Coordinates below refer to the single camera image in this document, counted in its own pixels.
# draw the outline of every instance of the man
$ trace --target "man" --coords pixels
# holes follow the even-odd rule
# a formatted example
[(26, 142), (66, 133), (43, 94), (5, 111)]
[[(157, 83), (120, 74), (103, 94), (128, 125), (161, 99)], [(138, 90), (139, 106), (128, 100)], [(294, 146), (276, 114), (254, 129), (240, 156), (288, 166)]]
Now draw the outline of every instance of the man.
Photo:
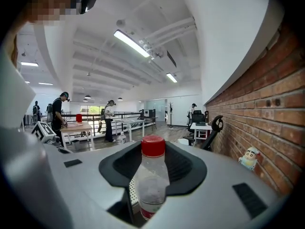
[(34, 124), (37, 121), (41, 121), (40, 107), (38, 106), (38, 101), (35, 101), (35, 105), (33, 106), (33, 120)]
[(195, 107), (197, 107), (197, 105), (192, 104), (192, 106), (190, 107), (189, 113), (187, 115), (187, 117), (188, 117), (187, 125), (188, 126), (190, 126), (192, 124), (192, 114), (194, 113)]
[(112, 138), (112, 127), (111, 117), (114, 116), (114, 112), (112, 107), (115, 105), (114, 100), (110, 100), (105, 107), (105, 123), (106, 123), (106, 135), (105, 135), (105, 142), (114, 143), (116, 140)]
[(61, 146), (63, 146), (63, 139), (61, 136), (61, 126), (67, 127), (68, 124), (65, 122), (63, 117), (61, 116), (61, 103), (65, 102), (66, 100), (69, 102), (70, 99), (69, 94), (67, 92), (63, 92), (58, 98), (56, 98), (52, 104), (52, 129), (57, 136), (59, 136), (61, 140)]

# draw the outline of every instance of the pants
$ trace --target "pants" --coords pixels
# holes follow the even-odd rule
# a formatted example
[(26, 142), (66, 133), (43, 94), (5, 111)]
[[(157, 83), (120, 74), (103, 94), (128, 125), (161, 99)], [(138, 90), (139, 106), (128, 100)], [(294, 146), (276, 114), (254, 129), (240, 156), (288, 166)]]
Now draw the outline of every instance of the pants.
[(59, 139), (61, 141), (61, 146), (63, 146), (63, 141), (62, 141), (62, 136), (61, 136), (60, 129), (59, 130), (55, 130), (54, 127), (53, 127), (53, 124), (52, 124), (52, 130), (53, 130), (53, 132), (55, 132), (56, 136), (59, 136)]
[(106, 122), (106, 136), (105, 136), (105, 140), (112, 142), (113, 138), (112, 138), (112, 127), (111, 127), (111, 119), (105, 119)]

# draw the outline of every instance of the figurine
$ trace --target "figurine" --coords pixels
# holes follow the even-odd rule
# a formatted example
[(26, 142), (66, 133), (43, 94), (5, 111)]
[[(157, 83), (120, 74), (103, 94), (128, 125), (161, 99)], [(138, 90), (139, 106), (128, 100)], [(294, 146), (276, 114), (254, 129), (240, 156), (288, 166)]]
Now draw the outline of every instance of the figurine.
[(255, 147), (248, 148), (245, 155), (238, 159), (238, 162), (249, 170), (254, 170), (257, 159), (256, 156), (260, 155), (260, 152)]

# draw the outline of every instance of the plastic bottle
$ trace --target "plastic bottle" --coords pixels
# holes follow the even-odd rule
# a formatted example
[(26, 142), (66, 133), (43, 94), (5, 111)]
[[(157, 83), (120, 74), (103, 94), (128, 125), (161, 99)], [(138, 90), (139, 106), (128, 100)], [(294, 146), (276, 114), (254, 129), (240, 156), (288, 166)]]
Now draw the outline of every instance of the plastic bottle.
[(118, 137), (118, 141), (120, 144), (126, 143), (126, 136), (124, 135), (124, 132), (121, 132), (121, 135)]
[(141, 146), (142, 163), (134, 176), (135, 190), (141, 214), (149, 220), (165, 202), (165, 189), (170, 183), (164, 162), (164, 139), (146, 136)]

